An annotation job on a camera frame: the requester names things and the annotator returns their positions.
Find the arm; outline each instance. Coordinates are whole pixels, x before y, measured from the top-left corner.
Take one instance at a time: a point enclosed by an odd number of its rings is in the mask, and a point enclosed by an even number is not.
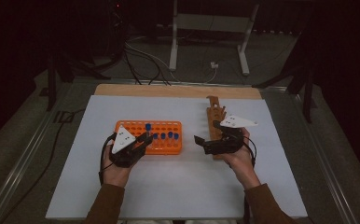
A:
[[[104,152],[104,167],[110,165],[110,146]],[[104,183],[88,212],[85,223],[117,223],[120,207],[124,198],[125,185],[131,173],[130,168],[112,164],[104,170]]]
[[[250,133],[244,128],[242,132],[243,136],[245,136],[244,143],[248,144]],[[268,185],[261,185],[246,147],[242,147],[234,153],[222,154],[222,157],[243,185],[245,197],[251,207],[255,223],[297,223],[281,210]]]

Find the blue cap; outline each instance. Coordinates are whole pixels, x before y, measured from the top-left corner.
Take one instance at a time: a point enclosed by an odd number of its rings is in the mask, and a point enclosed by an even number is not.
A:
[[[145,125],[145,129],[146,129],[147,131],[151,131],[151,124],[150,124],[150,123],[147,123],[147,124]]]

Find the orange tray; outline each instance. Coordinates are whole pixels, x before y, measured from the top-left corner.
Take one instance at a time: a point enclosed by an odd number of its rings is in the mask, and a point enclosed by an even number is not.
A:
[[[150,134],[157,133],[158,138],[154,138],[153,142],[146,148],[146,155],[178,155],[182,148],[182,125],[179,121],[169,120],[119,120],[116,124],[115,132],[118,131],[120,125],[128,130],[133,136],[137,137],[146,132],[145,125],[151,124]],[[169,132],[173,133],[173,137],[169,138]],[[174,140],[174,135],[178,134],[178,139]]]

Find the sleeve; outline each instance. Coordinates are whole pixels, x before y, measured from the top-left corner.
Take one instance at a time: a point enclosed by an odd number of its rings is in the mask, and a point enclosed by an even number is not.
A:
[[[124,192],[124,188],[103,184],[84,223],[117,223]]]
[[[276,203],[267,184],[248,189],[245,193],[256,224],[297,223],[293,218],[282,211],[279,204]]]

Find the white tabletop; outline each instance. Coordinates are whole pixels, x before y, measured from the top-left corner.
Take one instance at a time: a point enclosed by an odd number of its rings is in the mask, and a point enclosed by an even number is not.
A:
[[[264,100],[220,99],[227,114],[255,120],[256,172],[290,217],[307,213]],[[121,219],[241,218],[243,190],[222,161],[205,155],[194,135],[209,140],[205,98],[91,96],[46,218],[84,218],[100,188],[104,140],[121,119],[177,120],[183,125],[180,155],[146,155],[132,169]]]

